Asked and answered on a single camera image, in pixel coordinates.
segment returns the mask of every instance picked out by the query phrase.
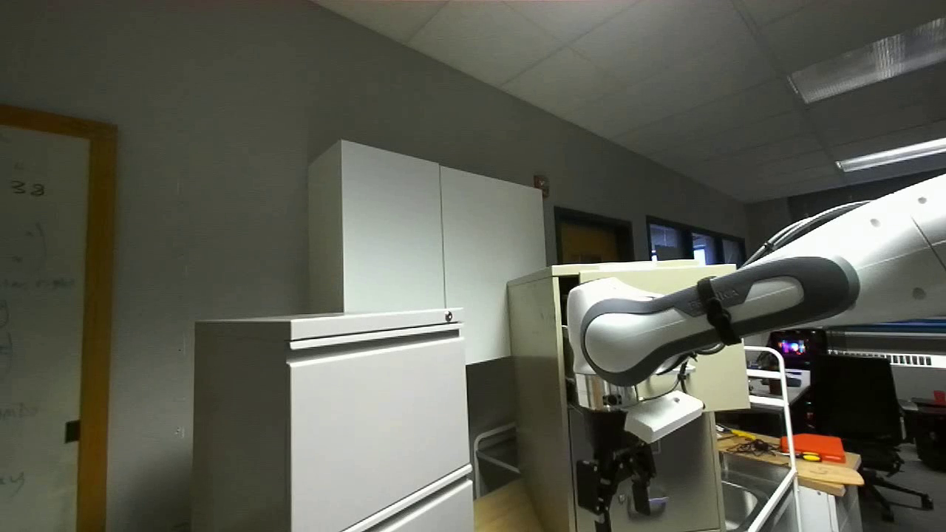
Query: machine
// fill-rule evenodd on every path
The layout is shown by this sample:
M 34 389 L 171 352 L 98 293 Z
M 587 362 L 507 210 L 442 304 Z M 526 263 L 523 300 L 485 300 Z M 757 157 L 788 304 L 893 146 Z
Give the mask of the machine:
M 634 384 L 684 371 L 721 343 L 788 327 L 863 327 L 946 312 L 946 174 L 868 205 L 789 226 L 742 269 L 652 296 L 615 279 L 568 296 L 576 389 L 609 389 L 609 403 L 579 403 L 599 423 L 593 465 L 576 465 L 579 507 L 609 529 L 609 497 L 634 483 L 634 507 L 659 516 L 649 494 L 652 443 L 702 415 L 686 392 L 637 403 Z

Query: ceiling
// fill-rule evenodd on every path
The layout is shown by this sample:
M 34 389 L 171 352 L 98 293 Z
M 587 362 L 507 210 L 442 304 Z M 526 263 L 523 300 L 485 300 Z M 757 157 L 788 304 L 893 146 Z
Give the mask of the ceiling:
M 946 136 L 946 62 L 819 103 L 788 81 L 946 0 L 318 4 L 736 201 L 897 179 L 834 163 Z

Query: fluorescent light panel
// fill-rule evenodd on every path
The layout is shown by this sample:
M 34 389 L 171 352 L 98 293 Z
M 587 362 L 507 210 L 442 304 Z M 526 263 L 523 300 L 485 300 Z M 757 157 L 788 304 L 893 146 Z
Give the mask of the fluorescent light panel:
M 946 19 L 934 19 L 912 32 L 887 35 L 851 53 L 816 62 L 789 75 L 792 92 L 816 103 L 842 92 L 885 84 L 946 61 Z
M 841 160 L 838 168 L 863 173 L 863 168 L 897 167 L 897 163 L 908 163 L 908 160 L 927 160 L 927 157 L 939 157 L 939 155 L 946 155 L 946 136 L 931 140 L 931 143 L 902 146 L 893 151 L 876 151 L 876 155 Z

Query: white robotic arm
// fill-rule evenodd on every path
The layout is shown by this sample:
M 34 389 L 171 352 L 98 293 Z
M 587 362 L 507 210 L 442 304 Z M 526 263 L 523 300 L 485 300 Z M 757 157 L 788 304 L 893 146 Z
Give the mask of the white robotic arm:
M 860 327 L 946 312 L 946 174 L 848 210 L 693 291 L 615 279 L 568 296 L 573 371 L 622 389 L 717 343 L 789 327 Z

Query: wall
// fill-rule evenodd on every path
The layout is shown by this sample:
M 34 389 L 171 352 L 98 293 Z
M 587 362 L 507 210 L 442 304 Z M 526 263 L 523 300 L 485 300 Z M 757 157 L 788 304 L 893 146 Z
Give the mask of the wall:
M 306 168 L 334 140 L 545 173 L 640 253 L 646 214 L 745 235 L 741 205 L 306 0 L 6 0 L 0 102 L 123 132 L 114 532 L 188 529 L 194 322 L 306 312 Z

